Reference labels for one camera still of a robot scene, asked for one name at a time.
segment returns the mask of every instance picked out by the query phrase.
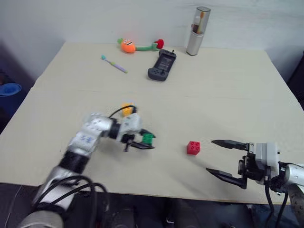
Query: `red lego brick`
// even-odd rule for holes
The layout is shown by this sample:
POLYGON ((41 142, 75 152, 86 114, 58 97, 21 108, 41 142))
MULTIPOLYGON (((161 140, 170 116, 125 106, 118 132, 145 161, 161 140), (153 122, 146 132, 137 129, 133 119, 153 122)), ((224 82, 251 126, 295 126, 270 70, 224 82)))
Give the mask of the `red lego brick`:
POLYGON ((187 154, 197 155, 200 152, 200 143, 190 141, 187 146, 187 154))

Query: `orange object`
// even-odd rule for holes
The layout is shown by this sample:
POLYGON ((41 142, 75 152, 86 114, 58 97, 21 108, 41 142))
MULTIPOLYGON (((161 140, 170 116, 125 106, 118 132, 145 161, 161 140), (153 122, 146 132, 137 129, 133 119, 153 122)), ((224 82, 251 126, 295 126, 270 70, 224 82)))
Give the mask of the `orange object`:
POLYGON ((204 17, 205 13, 204 12, 201 12, 200 13, 200 20, 199 20, 199 27, 198 27, 198 31, 197 31, 197 34, 202 34, 202 31, 201 31, 201 26, 203 24, 203 17, 204 17))
MULTIPOLYGON (((133 103, 123 103, 122 104, 122 108, 126 107, 128 105, 134 105, 134 104, 133 103)), ((122 110, 123 117, 131 115, 132 112, 133 112, 133 108, 132 107, 123 109, 122 110)))
POLYGON ((124 52, 134 53, 136 48, 135 44, 129 39, 123 39, 120 43, 120 47, 124 52))

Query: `white table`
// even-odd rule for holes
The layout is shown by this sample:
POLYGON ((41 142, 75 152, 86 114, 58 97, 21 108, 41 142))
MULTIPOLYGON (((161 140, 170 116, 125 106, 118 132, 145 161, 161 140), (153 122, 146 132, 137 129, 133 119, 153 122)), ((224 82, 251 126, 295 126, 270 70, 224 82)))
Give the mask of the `white table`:
POLYGON ((0 136, 0 182, 40 185, 84 116, 110 114, 132 100, 143 127, 157 136, 156 148, 125 153, 120 143, 102 139, 85 175, 110 192, 266 203, 264 187, 254 181, 243 190, 205 170, 238 176, 244 155, 210 141, 277 142, 282 161, 303 163, 304 115, 297 100, 264 51, 203 48, 191 57, 174 50, 168 79, 157 82, 147 77, 157 52, 130 55, 116 45, 66 43, 0 136), (201 142, 197 156, 186 155, 189 141, 201 142))

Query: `orange plush toy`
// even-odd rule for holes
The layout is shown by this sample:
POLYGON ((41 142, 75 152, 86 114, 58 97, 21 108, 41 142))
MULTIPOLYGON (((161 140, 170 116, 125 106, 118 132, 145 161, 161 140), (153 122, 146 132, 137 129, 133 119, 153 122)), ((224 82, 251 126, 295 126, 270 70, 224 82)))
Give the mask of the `orange plush toy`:
POLYGON ((162 39, 159 39, 153 42, 150 46, 147 47, 136 47, 135 44, 129 39, 120 38, 117 41, 120 44, 121 49, 126 53, 134 53, 135 51, 159 51, 163 48, 164 42, 162 39))

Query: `green block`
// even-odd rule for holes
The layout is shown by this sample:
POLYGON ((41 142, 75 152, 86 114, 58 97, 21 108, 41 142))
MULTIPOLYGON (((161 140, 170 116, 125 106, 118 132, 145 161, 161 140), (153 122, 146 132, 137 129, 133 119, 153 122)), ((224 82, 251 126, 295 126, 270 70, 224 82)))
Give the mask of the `green block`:
POLYGON ((142 143, 152 145, 153 135, 152 134, 143 134, 142 143))

